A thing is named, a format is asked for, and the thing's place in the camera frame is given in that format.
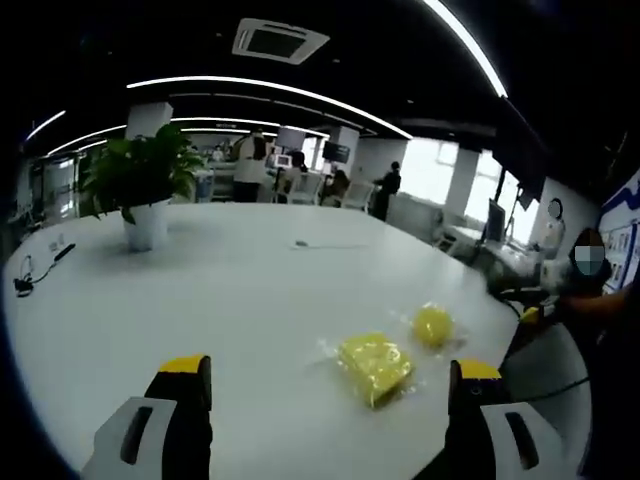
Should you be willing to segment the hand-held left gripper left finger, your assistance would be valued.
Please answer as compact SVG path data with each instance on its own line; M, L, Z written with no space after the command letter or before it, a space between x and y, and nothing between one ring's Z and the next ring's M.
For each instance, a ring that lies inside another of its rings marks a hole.
M97 430L84 479L208 479L211 358L173 359Z

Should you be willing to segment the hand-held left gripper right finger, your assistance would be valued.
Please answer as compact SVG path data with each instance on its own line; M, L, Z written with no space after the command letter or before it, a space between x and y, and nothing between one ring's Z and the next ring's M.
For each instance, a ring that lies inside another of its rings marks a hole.
M444 455L453 479L566 479L554 427L515 402L500 372L473 359L450 363Z

